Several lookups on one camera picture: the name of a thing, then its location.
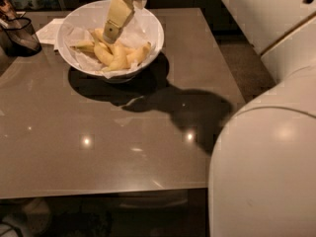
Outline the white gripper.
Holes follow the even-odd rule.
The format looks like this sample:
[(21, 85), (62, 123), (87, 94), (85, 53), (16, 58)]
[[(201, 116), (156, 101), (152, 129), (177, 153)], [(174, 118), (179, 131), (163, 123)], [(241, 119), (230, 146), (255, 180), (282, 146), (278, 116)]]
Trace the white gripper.
[(147, 0), (111, 0), (103, 31), (104, 40), (108, 43), (114, 43), (133, 17), (133, 5), (142, 10), (146, 3)]

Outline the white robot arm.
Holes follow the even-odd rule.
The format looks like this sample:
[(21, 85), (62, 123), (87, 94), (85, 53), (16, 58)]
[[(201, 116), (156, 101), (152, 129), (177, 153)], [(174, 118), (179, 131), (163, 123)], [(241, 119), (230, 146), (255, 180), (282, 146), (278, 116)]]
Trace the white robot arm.
[(276, 84), (213, 149), (210, 237), (316, 237), (315, 0), (221, 0)]

